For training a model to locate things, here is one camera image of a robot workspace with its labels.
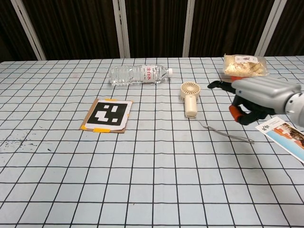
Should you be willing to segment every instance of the curtain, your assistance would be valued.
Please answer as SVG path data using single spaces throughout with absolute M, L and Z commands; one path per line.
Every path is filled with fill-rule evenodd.
M 131 57 L 181 57 L 187 0 L 125 0 Z
M 47 59 L 119 57 L 112 0 L 24 0 Z
M 304 1 L 288 0 L 275 32 L 268 45 L 266 56 L 304 55 Z
M 254 55 L 274 0 L 197 0 L 190 57 Z
M 36 59 L 10 0 L 0 0 L 0 63 Z

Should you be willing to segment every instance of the plastic bottle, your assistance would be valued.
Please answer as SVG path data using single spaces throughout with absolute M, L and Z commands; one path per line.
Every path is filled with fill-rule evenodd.
M 160 83 L 165 77 L 170 77 L 172 68 L 161 65 L 116 66 L 110 68 L 110 83 L 127 86 L 136 83 Z

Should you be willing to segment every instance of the grid tablecloth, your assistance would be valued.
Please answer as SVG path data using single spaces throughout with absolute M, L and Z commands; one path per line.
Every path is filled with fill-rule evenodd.
M 169 82 L 112 87 L 109 67 L 161 64 Z M 267 57 L 273 77 L 304 83 L 304 57 Z M 304 166 L 207 89 L 223 58 L 0 64 L 0 228 L 300 227 Z M 185 118 L 182 82 L 201 87 Z M 125 133 L 79 130 L 95 98 L 132 100 Z M 285 115 L 280 116 L 289 121 Z

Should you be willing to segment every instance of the yellow tape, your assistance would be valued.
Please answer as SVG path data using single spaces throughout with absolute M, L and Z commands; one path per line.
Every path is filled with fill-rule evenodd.
M 105 128 L 94 128 L 93 132 L 100 132 L 100 133 L 109 133 L 110 129 L 105 129 Z
M 105 99 L 105 101 L 117 101 L 117 99 Z

